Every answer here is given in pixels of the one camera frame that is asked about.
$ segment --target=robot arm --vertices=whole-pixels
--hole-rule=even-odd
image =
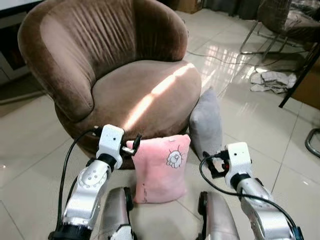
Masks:
[[[225,183],[238,194],[252,195],[273,201],[261,181],[253,178],[252,161],[245,142],[228,144],[225,150],[217,154],[223,160],[223,172],[219,172],[213,162],[208,160],[208,168],[212,178],[224,177]],[[302,240],[301,232],[288,223],[283,212],[271,204],[250,197],[239,197],[241,208],[250,220],[255,239],[257,240]]]
[[[133,143],[133,149],[122,146],[122,128],[105,125],[101,131],[96,159],[77,177],[74,193],[69,199],[58,231],[49,239],[86,240],[96,224],[100,211],[100,199],[106,192],[107,183],[114,169],[123,163],[121,154],[134,155],[140,145],[141,135]]]

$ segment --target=pink pillow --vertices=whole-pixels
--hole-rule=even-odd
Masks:
[[[184,175],[189,144],[188,135],[141,141],[132,157],[136,171],[136,203],[170,202],[187,192]],[[126,145],[132,148],[133,141],[127,141]]]

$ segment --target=white cloth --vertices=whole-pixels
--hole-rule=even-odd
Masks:
[[[254,85],[250,90],[253,92],[272,90],[275,94],[281,94],[292,88],[296,81],[297,77],[294,73],[287,76],[282,72],[266,71],[251,76],[250,82]]]

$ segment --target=gray pillow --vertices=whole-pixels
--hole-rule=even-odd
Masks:
[[[222,123],[217,96],[209,88],[200,97],[190,116],[190,138],[199,159],[203,159],[203,152],[210,155],[221,150]]]

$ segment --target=power cord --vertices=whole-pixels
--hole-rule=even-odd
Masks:
[[[251,63],[245,63],[245,62],[228,62],[228,61],[224,61],[216,56],[212,56],[212,55],[206,55],[206,54],[200,54],[200,53],[195,53],[195,52],[192,52],[192,51],[189,51],[187,50],[186,52],[191,54],[191,55],[195,55],[195,56],[199,56],[199,57],[207,57],[207,58],[213,58],[213,59],[217,59],[219,60],[220,62],[224,63],[224,64],[230,64],[230,65],[247,65],[247,66],[252,66],[252,67],[266,67],[266,66],[270,66],[270,65],[273,65],[283,59],[285,59],[286,57],[290,56],[290,55],[294,55],[294,54],[302,54],[302,53],[307,53],[307,52],[310,52],[310,51],[307,51],[307,50],[304,50],[304,51],[296,51],[296,52],[290,52],[290,53],[287,53],[286,55],[280,57],[279,59],[273,61],[273,62],[270,62],[270,63],[267,63],[267,64],[262,64],[262,65],[255,65],[255,64],[251,64]]]
[[[275,207],[276,209],[278,209],[280,212],[282,212],[284,214],[284,216],[286,217],[286,219],[288,220],[289,224],[291,225],[293,234],[295,236],[296,240],[303,240],[303,236],[302,236],[302,232],[300,227],[297,227],[297,225],[295,224],[294,220],[291,218],[291,216],[282,208],[280,207],[278,204],[274,203],[273,201],[270,201],[268,199],[265,199],[263,197],[259,197],[259,196],[255,196],[255,195],[250,195],[250,194],[243,194],[243,193],[237,193],[237,192],[229,192],[229,191],[225,191],[223,189],[221,189],[220,187],[218,187],[217,185],[213,184],[204,174],[203,172],[203,165],[207,162],[207,161],[212,161],[212,158],[221,158],[224,159],[224,157],[227,155],[226,152],[228,152],[227,150],[221,151],[215,155],[210,155],[205,157],[200,165],[199,165],[199,171],[200,174],[202,176],[202,178],[214,189],[218,190],[219,192],[226,194],[226,195],[230,195],[230,196],[237,196],[239,198],[250,198],[250,199],[256,199],[259,201],[263,201],[267,204],[272,205],[273,207]]]
[[[58,213],[57,213],[57,220],[56,220],[56,226],[55,226],[55,230],[58,231],[58,228],[61,224],[61,221],[62,221],[62,199],[63,199],[63,191],[64,191],[64,185],[65,185],[65,178],[66,178],[66,171],[67,171],[67,165],[68,165],[68,161],[69,161],[69,158],[70,158],[70,155],[71,155],[71,152],[74,148],[74,146],[76,145],[76,143],[82,138],[84,137],[86,134],[88,133],[94,133],[96,134],[97,136],[100,136],[101,135],[101,132],[102,132],[102,128],[101,127],[98,127],[98,128],[93,128],[93,129],[89,129],[89,130],[86,130],[84,131],[83,133],[81,133],[74,141],[73,143],[71,144],[66,156],[65,156],[65,159],[64,159],[64,164],[63,164],[63,170],[62,170],[62,175],[61,175],[61,181],[60,181],[60,188],[59,188],[59,197],[58,197]],[[71,186],[71,189],[69,191],[69,195],[68,195],[68,199],[70,199],[71,197],[71,193],[72,193],[72,190],[75,186],[77,182],[77,178],[74,179],[73,183],[72,183],[72,186]]]

